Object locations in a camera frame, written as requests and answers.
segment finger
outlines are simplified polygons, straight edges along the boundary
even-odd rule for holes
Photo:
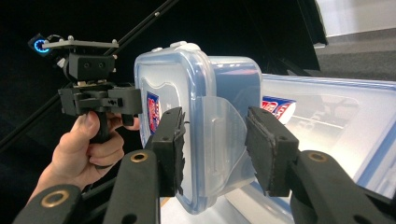
[[[124,127],[130,131],[138,131],[140,127],[139,118],[134,118],[134,125],[133,126],[125,126]]]
[[[123,144],[123,138],[117,132],[112,132],[110,139],[103,144],[90,144],[87,153],[91,157],[103,158],[122,148]]]
[[[124,126],[127,130],[130,131],[138,131],[140,128],[139,118],[134,118],[134,125],[126,126],[123,125],[122,123],[121,114],[113,114],[113,113],[107,113],[107,125],[111,132],[118,129],[121,126]]]
[[[62,136],[57,150],[65,153],[73,153],[82,148],[86,148],[92,139],[99,131],[99,118],[94,112],[89,112],[87,115],[80,116],[70,133]]]
[[[107,126],[109,131],[113,132],[122,126],[122,120],[118,117],[107,118]]]
[[[108,166],[109,164],[115,164],[119,160],[122,159],[124,156],[124,151],[122,148],[118,148],[116,151],[113,153],[99,158],[99,157],[90,157],[90,163],[98,165],[98,166]]]

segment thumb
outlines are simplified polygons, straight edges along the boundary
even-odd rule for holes
[[[93,111],[78,117],[71,132],[67,134],[67,145],[75,149],[84,147],[96,136],[99,126],[99,118]]]

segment label sticker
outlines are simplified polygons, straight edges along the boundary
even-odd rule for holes
[[[262,97],[262,108],[273,113],[281,123],[286,124],[294,113],[296,102],[288,99],[264,96]]]
[[[148,91],[148,126],[151,134],[155,134],[161,119],[160,97]]]

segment gray floor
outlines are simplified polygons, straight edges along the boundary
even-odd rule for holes
[[[396,29],[329,37],[317,47],[321,72],[313,77],[342,77],[396,81]]]

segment brass screw hole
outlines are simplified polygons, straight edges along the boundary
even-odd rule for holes
[[[133,162],[141,162],[141,161],[145,161],[148,157],[149,157],[149,155],[147,153],[139,152],[139,153],[134,154],[131,157],[131,161],[133,161]]]
[[[48,208],[55,207],[61,203],[64,203],[69,198],[69,196],[69,192],[65,189],[56,190],[47,194],[46,197],[44,197],[41,201],[41,205]]]
[[[325,162],[327,161],[327,157],[317,152],[311,152],[308,154],[309,159],[318,162]]]

